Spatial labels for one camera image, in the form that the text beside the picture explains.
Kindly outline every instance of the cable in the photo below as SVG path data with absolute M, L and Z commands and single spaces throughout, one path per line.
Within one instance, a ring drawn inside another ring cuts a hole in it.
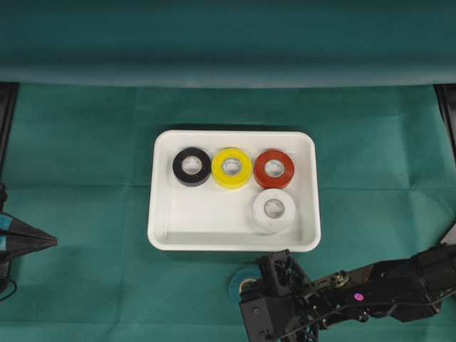
M 0 298 L 0 301 L 5 301 L 5 300 L 7 300 L 9 297 L 11 297 L 12 295 L 14 295 L 14 293 L 15 293 L 16 290 L 17 290 L 17 284 L 16 284 L 16 282 L 15 282 L 13 279 L 11 279 L 11 278 L 9 278 L 9 277 L 7 277 L 7 276 L 0 276 L 0 279 L 4 279 L 4 280 L 9 281 L 10 283 L 13 284 L 13 287 L 14 287 L 14 289 L 13 289 L 13 291 L 11 291 L 11 293 L 9 293 L 9 294 L 7 294 L 6 296 Z
M 279 337 L 273 337 L 271 336 L 271 338 L 268 338 L 269 341 L 277 341 L 277 340 L 281 340 L 283 338 L 286 338 L 287 336 L 290 336 L 290 335 L 294 335 L 295 333 L 307 328 L 308 326 L 312 326 L 314 325 L 315 323 L 321 321 L 322 319 L 325 319 L 326 317 L 329 317 L 331 315 L 334 315 L 334 314 L 337 314 L 339 311 L 342 311 L 342 310 L 345 310 L 345 309 L 348 309 L 348 308 L 355 308 L 355 307 L 358 307 L 358 306 L 381 306 L 381 305 L 394 305 L 394 306 L 429 306 L 429 305 L 435 305 L 435 304 L 438 304 L 440 303 L 443 299 L 449 297 L 449 296 L 452 296 L 453 294 L 456 294 L 456 290 L 453 290 L 447 294 L 445 294 L 443 297 L 435 300 L 435 301 L 430 301 L 428 303 L 416 303 L 416 302 L 407 302 L 407 301 L 396 301 L 396 302 L 391 302 L 391 301 L 386 301 L 386 302 L 378 302 L 378 303 L 369 303 L 369 304 L 365 304 L 365 303 L 357 303 L 357 304 L 347 304 L 347 305 L 344 305 L 344 306 L 341 306 L 337 309 L 334 309 L 332 311 L 329 311 L 328 313 L 325 313 L 324 315 L 314 319 L 313 321 L 307 323 L 305 326 L 300 326 L 299 328 L 296 328 L 294 329 L 293 331 L 290 331 L 289 333 L 285 333 L 284 335 L 282 336 L 279 336 Z

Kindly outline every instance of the tape roll center hole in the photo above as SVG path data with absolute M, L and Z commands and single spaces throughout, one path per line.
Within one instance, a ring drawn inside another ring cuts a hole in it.
M 264 213 L 271 219 L 278 219 L 285 213 L 285 206 L 278 199 L 270 199 L 264 203 Z
M 271 159 L 264 164 L 264 171 L 268 176 L 278 178 L 285 172 L 285 166 L 280 160 Z
M 194 155 L 190 155 L 182 161 L 182 170 L 188 175 L 196 175 L 201 169 L 202 162 Z
M 241 169 L 241 161 L 237 158 L 228 158 L 223 161 L 222 170 L 229 176 L 237 175 Z

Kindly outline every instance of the white tray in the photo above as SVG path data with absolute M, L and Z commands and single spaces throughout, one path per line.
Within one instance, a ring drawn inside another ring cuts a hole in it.
M 296 202 L 298 218 L 287 230 L 263 235 L 252 221 L 252 203 L 263 190 L 253 175 L 237 190 L 212 176 L 198 187 L 180 184 L 172 171 L 176 154 L 198 147 L 214 155 L 226 147 L 247 152 L 252 163 L 265 150 L 286 152 L 294 162 L 293 180 L 284 189 Z M 315 145 L 300 132 L 168 130 L 155 141 L 147 235 L 164 250 L 308 252 L 320 242 Z

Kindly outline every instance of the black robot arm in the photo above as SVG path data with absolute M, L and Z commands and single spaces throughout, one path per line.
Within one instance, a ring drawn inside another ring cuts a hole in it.
M 239 303 L 250 342 L 317 341 L 320 330 L 347 320 L 426 318 L 440 313 L 441 301 L 456 291 L 456 245 L 316 281 L 288 250 L 256 262 L 261 279 L 243 288 Z

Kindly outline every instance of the black metal frame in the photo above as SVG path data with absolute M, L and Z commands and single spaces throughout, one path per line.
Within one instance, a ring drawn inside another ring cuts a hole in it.
M 18 83 L 0 82 L 0 179 L 18 90 Z M 3 183 L 0 183 L 0 211 L 3 211 L 3 206 L 7 198 L 6 187 Z M 8 286 L 8 281 L 4 278 L 9 276 L 10 270 L 11 262 L 8 261 L 0 264 L 0 276 L 3 277 L 0 280 L 0 292 L 4 291 Z
M 434 89 L 456 160 L 456 83 L 437 84 Z

